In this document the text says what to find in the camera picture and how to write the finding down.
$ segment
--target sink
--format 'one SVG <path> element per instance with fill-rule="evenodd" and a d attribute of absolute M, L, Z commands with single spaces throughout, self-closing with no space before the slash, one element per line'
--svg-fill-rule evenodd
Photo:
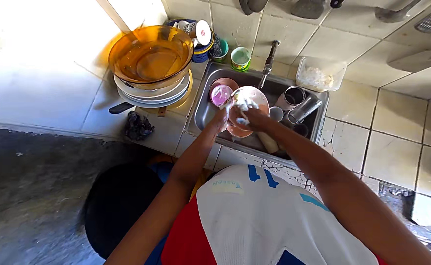
<path fill-rule="evenodd" d="M 260 82 L 262 75 L 263 74 L 261 72 L 255 70 L 247 70 L 240 73 L 233 70 L 230 65 L 216 62 L 208 63 L 185 130 L 189 134 L 198 136 L 218 111 L 218 108 L 214 106 L 209 99 L 209 89 L 215 80 L 222 77 L 228 77 L 236 81 L 240 87 L 247 85 L 258 87 L 258 83 Z M 295 85 L 293 80 L 277 77 L 275 75 L 268 75 L 261 91 L 266 95 L 269 105 L 273 106 L 278 97 L 288 87 L 293 85 Z M 318 144 L 330 95 L 328 92 L 317 93 L 307 89 L 305 89 L 305 91 L 306 96 L 314 94 L 322 101 L 322 105 L 307 116 L 302 122 L 309 128 L 307 138 Z M 274 154 L 266 153 L 266 149 L 256 133 L 253 133 L 246 138 L 237 138 L 238 140 L 236 141 L 233 141 L 232 138 L 233 136 L 230 135 L 228 131 L 224 131 L 219 133 L 215 141 L 221 145 L 234 148 L 238 151 L 242 151 L 283 166 L 297 168 L 297 165 L 289 158 L 285 151 L 278 151 Z"/>

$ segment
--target dish rack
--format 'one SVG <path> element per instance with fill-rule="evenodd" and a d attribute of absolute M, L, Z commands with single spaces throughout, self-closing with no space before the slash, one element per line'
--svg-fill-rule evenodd
<path fill-rule="evenodd" d="M 165 25 L 172 27 L 175 22 L 179 22 L 179 21 L 187 21 L 189 23 L 195 22 L 195 20 L 193 19 L 172 19 L 168 22 L 165 23 Z M 212 48 L 212 45 L 214 44 L 214 39 L 215 39 L 215 35 L 214 32 L 211 29 L 211 41 L 209 42 L 208 45 L 204 45 L 201 48 L 196 49 L 196 47 L 194 47 L 194 53 L 192 55 L 192 61 L 195 63 L 203 63 L 207 60 L 209 60 L 209 50 Z"/>

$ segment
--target glass bowl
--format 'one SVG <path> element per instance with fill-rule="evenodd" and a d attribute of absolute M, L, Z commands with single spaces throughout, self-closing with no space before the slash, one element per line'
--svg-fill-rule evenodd
<path fill-rule="evenodd" d="M 154 90 L 170 86 L 188 73 L 194 46 L 187 33 L 170 26 L 135 29 L 109 53 L 113 74 L 133 87 Z"/>

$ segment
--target stack of plates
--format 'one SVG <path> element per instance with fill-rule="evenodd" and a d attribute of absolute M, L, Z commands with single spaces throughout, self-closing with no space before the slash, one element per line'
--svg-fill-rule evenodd
<path fill-rule="evenodd" d="M 127 103 L 138 107 L 159 108 L 171 105 L 182 99 L 188 92 L 191 75 L 188 72 L 180 81 L 175 84 L 155 89 L 143 90 L 125 84 L 114 75 L 114 81 L 118 86 L 118 93 Z"/>

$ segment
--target mug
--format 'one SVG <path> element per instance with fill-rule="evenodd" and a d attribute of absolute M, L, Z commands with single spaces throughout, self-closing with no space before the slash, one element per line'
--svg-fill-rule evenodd
<path fill-rule="evenodd" d="M 306 92 L 299 86 L 290 86 L 279 96 L 274 105 L 287 111 L 300 105 L 304 100 L 306 100 Z"/>

